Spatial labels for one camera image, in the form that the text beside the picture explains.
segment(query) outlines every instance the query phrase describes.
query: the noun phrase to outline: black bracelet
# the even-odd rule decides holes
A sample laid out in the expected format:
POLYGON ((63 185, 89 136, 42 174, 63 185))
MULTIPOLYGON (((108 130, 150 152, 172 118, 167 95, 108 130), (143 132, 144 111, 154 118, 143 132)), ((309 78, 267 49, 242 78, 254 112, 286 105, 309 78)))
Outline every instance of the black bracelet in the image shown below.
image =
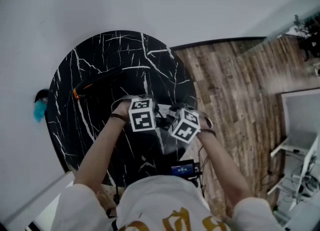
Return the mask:
POLYGON ((216 133, 212 129, 200 129, 200 132, 205 132, 205 133, 212 133, 214 136, 216 136, 216 133))
POLYGON ((119 118, 119 119, 121 119, 122 121, 127 122, 127 118, 125 118, 124 116, 122 116, 122 115, 120 115, 120 114, 117 114, 117 113, 111 113, 111 114, 110 114, 110 117, 119 118))

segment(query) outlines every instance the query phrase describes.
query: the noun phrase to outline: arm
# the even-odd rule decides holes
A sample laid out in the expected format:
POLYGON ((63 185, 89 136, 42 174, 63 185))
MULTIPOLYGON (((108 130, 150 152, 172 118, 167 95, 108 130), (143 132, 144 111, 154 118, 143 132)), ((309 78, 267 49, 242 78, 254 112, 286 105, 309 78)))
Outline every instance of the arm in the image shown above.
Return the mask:
POLYGON ((199 133, 197 137, 205 148, 219 183, 231 204, 235 206, 241 200, 253 197, 245 177, 216 137, 209 132, 199 133))
MULTIPOLYGON (((128 117, 130 103, 122 101, 113 113, 128 117)), ((119 118, 110 117, 95 142, 86 153, 74 179, 74 184, 83 184, 98 191, 106 176, 110 158, 118 137, 125 126, 119 118)))

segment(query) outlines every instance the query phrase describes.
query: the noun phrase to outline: blue display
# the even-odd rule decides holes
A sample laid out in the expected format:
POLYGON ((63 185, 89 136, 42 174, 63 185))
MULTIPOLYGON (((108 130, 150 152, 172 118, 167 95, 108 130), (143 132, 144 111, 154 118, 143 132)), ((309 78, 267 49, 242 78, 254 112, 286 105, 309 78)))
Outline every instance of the blue display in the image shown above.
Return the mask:
POLYGON ((194 174, 194 165, 185 164, 171 167, 171 175, 173 176, 192 176, 194 174))

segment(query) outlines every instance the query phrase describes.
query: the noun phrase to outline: white shirt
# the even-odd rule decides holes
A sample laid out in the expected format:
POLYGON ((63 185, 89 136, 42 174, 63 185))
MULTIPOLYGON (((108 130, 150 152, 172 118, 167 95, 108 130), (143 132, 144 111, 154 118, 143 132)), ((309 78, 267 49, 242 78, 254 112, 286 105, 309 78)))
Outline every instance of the white shirt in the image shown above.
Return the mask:
MULTIPOLYGON (((212 216, 196 187, 176 176, 152 176, 131 184, 116 208, 116 225, 127 231, 230 231, 212 216)), ((75 184, 60 195, 52 231, 113 230, 95 193, 75 184)), ((282 231, 267 201, 247 198, 234 208, 232 230, 282 231)))

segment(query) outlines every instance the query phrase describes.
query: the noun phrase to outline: black marble table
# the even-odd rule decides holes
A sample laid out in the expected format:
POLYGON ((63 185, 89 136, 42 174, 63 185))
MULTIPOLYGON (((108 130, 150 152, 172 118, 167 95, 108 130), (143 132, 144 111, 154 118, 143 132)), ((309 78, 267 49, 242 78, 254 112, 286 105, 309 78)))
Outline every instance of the black marble table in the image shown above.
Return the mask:
MULTIPOLYGON (((111 31, 80 43, 61 62, 52 79, 47 106, 49 132, 65 160, 76 170, 103 129, 111 104, 124 95, 153 95, 158 104, 184 102, 196 107, 196 92, 182 61, 165 44, 143 33, 111 31), (100 93, 75 99, 73 88, 90 76, 115 67, 124 78, 100 93)), ((103 183, 120 187, 156 175, 175 163, 188 145, 161 128, 121 133, 103 183)))

